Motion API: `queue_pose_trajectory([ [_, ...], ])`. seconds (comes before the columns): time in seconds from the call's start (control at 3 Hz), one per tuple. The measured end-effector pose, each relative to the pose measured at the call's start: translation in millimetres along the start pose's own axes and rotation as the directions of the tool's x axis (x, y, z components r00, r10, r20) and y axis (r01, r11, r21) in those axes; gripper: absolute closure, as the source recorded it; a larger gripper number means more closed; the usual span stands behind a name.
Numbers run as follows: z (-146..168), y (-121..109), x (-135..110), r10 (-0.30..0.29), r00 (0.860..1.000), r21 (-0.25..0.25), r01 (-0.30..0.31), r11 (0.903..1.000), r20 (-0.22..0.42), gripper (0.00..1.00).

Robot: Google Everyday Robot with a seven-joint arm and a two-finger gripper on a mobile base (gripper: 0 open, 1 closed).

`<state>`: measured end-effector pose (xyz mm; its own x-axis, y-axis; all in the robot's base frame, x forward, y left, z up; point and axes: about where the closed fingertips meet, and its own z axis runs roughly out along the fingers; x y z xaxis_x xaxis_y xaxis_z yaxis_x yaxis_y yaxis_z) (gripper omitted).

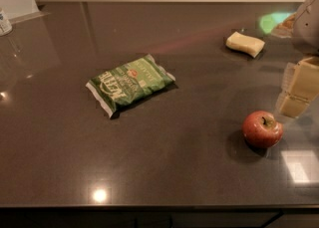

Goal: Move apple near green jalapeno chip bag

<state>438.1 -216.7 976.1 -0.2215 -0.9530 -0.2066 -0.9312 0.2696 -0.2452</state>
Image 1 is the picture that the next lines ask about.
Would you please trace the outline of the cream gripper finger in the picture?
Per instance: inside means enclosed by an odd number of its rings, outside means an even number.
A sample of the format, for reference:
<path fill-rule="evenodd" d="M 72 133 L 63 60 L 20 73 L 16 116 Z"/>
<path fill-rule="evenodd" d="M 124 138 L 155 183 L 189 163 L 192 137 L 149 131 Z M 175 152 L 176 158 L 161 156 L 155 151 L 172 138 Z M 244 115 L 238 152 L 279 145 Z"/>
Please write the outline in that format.
<path fill-rule="evenodd" d="M 287 64 L 275 114 L 280 118 L 298 118 L 318 96 L 319 57 L 305 56 L 297 64 Z"/>

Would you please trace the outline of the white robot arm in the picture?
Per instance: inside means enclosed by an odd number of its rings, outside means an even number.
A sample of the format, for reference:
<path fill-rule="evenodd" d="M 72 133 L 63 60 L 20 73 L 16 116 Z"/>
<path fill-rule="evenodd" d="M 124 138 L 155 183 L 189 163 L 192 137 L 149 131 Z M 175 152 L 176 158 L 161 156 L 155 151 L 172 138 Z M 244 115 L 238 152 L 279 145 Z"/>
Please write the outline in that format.
<path fill-rule="evenodd" d="M 319 96 L 319 0 L 305 0 L 297 9 L 292 45 L 303 58 L 285 68 L 274 113 L 280 122 L 299 118 Z"/>

